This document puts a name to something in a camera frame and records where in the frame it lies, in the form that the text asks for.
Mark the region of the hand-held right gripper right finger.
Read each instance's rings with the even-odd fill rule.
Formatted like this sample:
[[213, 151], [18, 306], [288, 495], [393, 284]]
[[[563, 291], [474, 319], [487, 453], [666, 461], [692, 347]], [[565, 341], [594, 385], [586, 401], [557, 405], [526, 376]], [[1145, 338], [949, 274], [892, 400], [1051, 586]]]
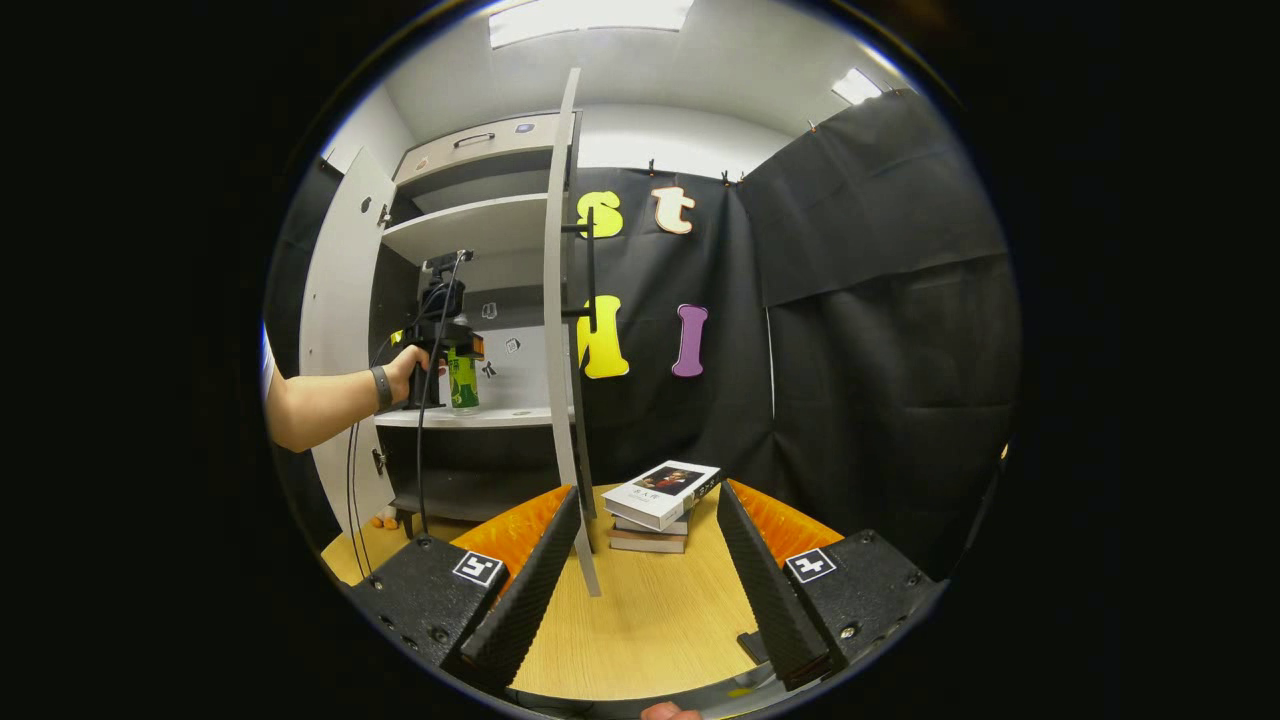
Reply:
[[719, 487], [717, 521], [786, 691], [864, 669], [948, 587], [878, 532], [842, 536], [736, 480]]

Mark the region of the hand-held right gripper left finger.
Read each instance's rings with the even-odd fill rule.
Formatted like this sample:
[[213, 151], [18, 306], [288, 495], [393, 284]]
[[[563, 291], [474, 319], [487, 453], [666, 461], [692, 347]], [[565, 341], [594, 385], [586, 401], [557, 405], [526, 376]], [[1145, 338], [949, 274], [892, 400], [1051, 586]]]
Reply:
[[579, 489], [559, 486], [453, 541], [416, 536], [349, 597], [425, 666], [502, 694], [536, 638], [580, 527]]

